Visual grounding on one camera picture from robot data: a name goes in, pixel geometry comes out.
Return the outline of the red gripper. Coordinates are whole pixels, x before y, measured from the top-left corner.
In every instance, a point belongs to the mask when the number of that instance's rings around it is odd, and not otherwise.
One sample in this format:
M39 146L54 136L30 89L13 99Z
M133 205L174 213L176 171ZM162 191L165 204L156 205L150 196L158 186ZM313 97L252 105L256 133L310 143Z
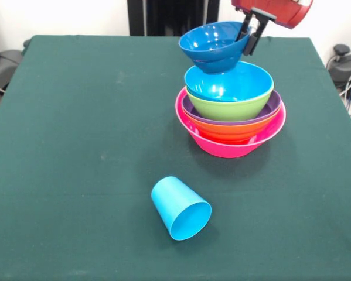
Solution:
M232 0L231 4L244 12L250 12L253 8L257 8L276 17L275 24L281 25L288 29L296 27L306 17L309 9L313 4L313 0L308 1L292 1L292 0ZM245 56L252 56L257 44L265 30L269 19L259 20L258 27L254 33L250 35L250 22L252 13L245 13L240 31L236 37L236 41L246 36L250 36L245 49Z

